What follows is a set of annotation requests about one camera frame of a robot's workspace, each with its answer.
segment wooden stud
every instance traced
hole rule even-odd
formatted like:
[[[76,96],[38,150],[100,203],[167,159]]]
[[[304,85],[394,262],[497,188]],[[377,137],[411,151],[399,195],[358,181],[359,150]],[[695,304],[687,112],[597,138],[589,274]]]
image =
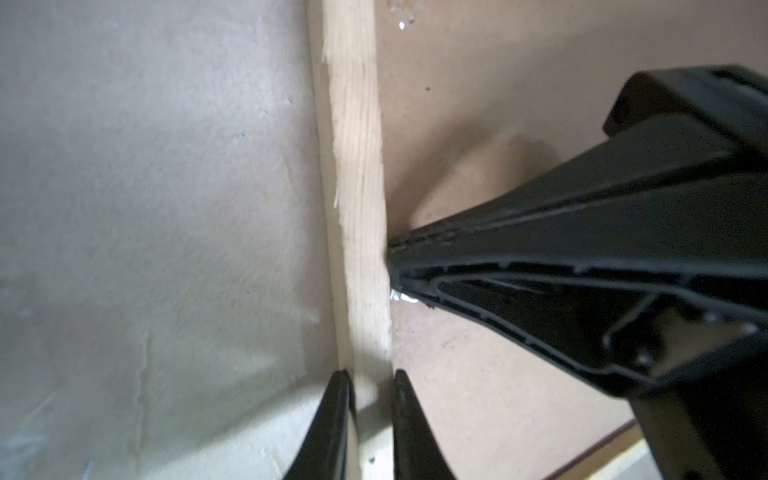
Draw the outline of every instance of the wooden stud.
[[[359,462],[349,458],[348,475],[391,478],[392,327],[374,4],[307,0],[307,14],[339,366],[350,372],[356,397],[357,445],[350,448]]]

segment white wall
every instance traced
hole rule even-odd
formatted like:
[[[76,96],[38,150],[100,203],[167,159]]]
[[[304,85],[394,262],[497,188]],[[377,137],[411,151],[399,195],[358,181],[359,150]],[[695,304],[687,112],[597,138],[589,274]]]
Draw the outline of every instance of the white wall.
[[[307,42],[300,0],[0,5],[0,478],[290,464],[336,364]]]

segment wood grain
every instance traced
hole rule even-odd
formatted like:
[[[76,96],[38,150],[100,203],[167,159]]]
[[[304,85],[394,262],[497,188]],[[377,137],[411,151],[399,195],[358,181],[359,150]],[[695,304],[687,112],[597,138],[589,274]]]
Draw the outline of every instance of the wood grain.
[[[362,478],[391,478],[392,342],[374,5],[308,0],[307,13],[339,366],[355,387]]]

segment drywall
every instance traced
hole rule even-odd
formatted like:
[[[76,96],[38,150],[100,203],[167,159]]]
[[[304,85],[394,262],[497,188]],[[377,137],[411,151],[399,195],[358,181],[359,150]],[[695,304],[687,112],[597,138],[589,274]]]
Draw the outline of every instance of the drywall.
[[[279,478],[337,364],[301,0],[0,6],[0,478]]]
[[[736,62],[768,73],[763,0],[377,3],[389,233],[489,200],[605,139],[629,76]],[[631,411],[489,330],[392,305],[405,368],[458,478],[551,474]]]

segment black clamp jaw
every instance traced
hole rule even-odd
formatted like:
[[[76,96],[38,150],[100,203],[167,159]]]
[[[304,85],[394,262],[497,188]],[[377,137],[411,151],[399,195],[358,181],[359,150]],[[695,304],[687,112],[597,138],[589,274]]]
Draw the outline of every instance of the black clamp jaw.
[[[404,370],[395,373],[392,426],[395,480],[455,480],[429,428]],[[349,374],[333,373],[304,443],[285,480],[343,480],[346,476],[347,419],[353,403]]]
[[[603,129],[549,173],[392,241],[392,288],[629,399],[665,478],[768,478],[768,79],[637,73]],[[452,478],[398,375],[397,478]],[[413,467],[419,452],[444,476]]]

